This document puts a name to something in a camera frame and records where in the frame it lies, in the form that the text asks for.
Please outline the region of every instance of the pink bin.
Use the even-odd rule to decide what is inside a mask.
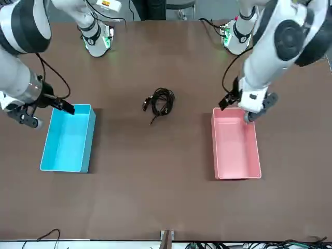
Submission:
[[[255,124],[240,108],[213,109],[212,138],[216,179],[261,178]]]

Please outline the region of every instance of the blue bin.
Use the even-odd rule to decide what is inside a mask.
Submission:
[[[53,109],[40,170],[88,172],[95,113],[91,105],[74,106],[75,115]]]

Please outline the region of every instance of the black wire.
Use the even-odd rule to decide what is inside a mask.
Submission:
[[[106,15],[100,13],[98,10],[96,10],[88,0],[85,0],[85,1],[87,2],[87,4],[88,4],[88,5],[89,5],[89,6],[90,6],[95,12],[97,12],[98,14],[100,14],[102,17],[109,18],[109,19],[112,19],[112,20],[117,20],[117,19],[119,19],[119,20],[123,20],[123,21],[124,21],[124,24],[127,26],[127,22],[126,22],[125,18],[123,18],[123,17],[117,17],[117,18],[115,18],[115,17],[109,17],[109,16],[106,16]]]
[[[54,232],[58,232],[58,238],[57,238],[56,243],[55,243],[55,245],[54,245],[54,249],[56,249],[56,248],[57,248],[57,243],[58,243],[59,240],[60,240],[60,234],[61,234],[61,233],[60,233],[60,230],[59,230],[58,228],[55,228],[55,229],[51,230],[50,232],[48,232],[47,234],[45,234],[45,235],[39,237],[39,238],[37,239],[37,242],[39,242],[39,241],[42,240],[43,238],[45,238],[45,237],[51,235],[51,234],[54,233]],[[26,243],[27,243],[27,241],[24,242],[24,244],[23,244],[23,246],[22,246],[22,249],[24,249]]]
[[[156,120],[156,118],[168,115],[172,111],[174,100],[174,93],[171,90],[162,87],[156,89],[153,95],[149,96],[145,100],[143,103],[143,110],[146,111],[147,106],[150,103],[152,112],[155,115],[155,117],[151,120],[150,125]],[[158,101],[165,101],[164,105],[160,109],[157,108]]]
[[[24,249],[26,244],[27,244],[27,241],[25,241],[24,244],[22,245],[22,249]]]
[[[40,60],[41,66],[43,67],[43,80],[46,81],[46,69],[45,69],[45,64],[43,63],[42,58],[40,57],[39,53],[36,53],[37,57]]]
[[[209,20],[206,19],[206,18],[200,18],[199,20],[200,20],[200,21],[205,21],[205,22],[208,23],[208,25],[210,25],[210,26],[212,26],[212,27],[216,27],[217,29],[220,29],[220,26],[215,25],[213,22],[209,21]]]
[[[135,13],[131,9],[130,2],[131,2],[131,0],[128,1],[128,7],[129,7],[130,12],[133,14],[133,21],[134,21],[135,20]]]
[[[259,246],[260,243],[257,243],[257,245],[255,245],[255,246],[253,246],[253,247],[251,248],[252,245],[253,245],[253,244],[251,244],[250,247],[249,247],[248,249],[254,249],[254,248],[256,248],[257,246]]]
[[[212,247],[209,244],[207,244],[207,243],[204,243],[204,244],[205,244],[205,248],[206,248],[206,246],[208,246],[210,249],[212,249]]]
[[[57,70],[55,70],[50,64],[48,64],[47,61],[45,61],[45,60],[40,56],[39,53],[36,53],[36,55],[37,55],[37,57],[40,59],[40,62],[41,62],[41,64],[43,65],[43,68],[45,67],[44,64],[47,65],[47,66],[48,66],[53,72],[55,72],[55,73],[56,73],[56,74],[62,79],[62,81],[65,83],[65,85],[66,85],[67,88],[68,88],[68,93],[67,93],[66,96],[64,96],[64,97],[58,97],[58,98],[60,98],[60,99],[62,99],[62,100],[67,99],[67,98],[71,95],[71,88],[70,88],[70,86],[68,85],[67,81],[62,77],[62,75],[61,75],[60,73],[58,73]]]
[[[217,33],[217,35],[219,35],[220,37],[225,37],[225,35],[222,35],[220,32],[218,32],[217,28],[215,27],[215,24],[213,23],[212,19],[211,19],[211,23],[212,23],[212,27],[214,29],[214,31]]]
[[[227,90],[227,88],[225,87],[225,77],[226,77],[226,74],[228,72],[228,70],[232,67],[232,65],[234,64],[234,62],[239,58],[241,57],[242,55],[244,55],[245,53],[247,53],[248,51],[252,50],[253,47],[251,48],[248,48],[247,50],[244,50],[242,53],[240,53],[238,56],[236,56],[232,62],[228,65],[228,67],[226,68],[225,72],[224,72],[224,75],[223,75],[223,79],[222,79],[222,87],[223,89],[227,92],[227,93],[230,93],[229,90]]]

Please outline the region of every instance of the table surface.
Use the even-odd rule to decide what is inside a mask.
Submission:
[[[256,122],[262,179],[215,181],[212,109],[233,56],[199,21],[116,25],[114,50],[91,57],[73,24],[55,24],[43,57],[69,82],[72,103],[96,113],[90,174],[42,172],[51,108],[36,131],[0,115],[0,239],[332,240],[331,73],[322,59],[293,67],[271,89],[280,100]],[[24,56],[42,72],[35,56]],[[228,86],[241,61],[226,78]],[[47,70],[55,92],[60,79]],[[176,95],[152,126],[142,102]]]

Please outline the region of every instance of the green light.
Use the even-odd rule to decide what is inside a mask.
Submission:
[[[110,48],[110,38],[109,37],[103,37],[104,44],[106,48]]]

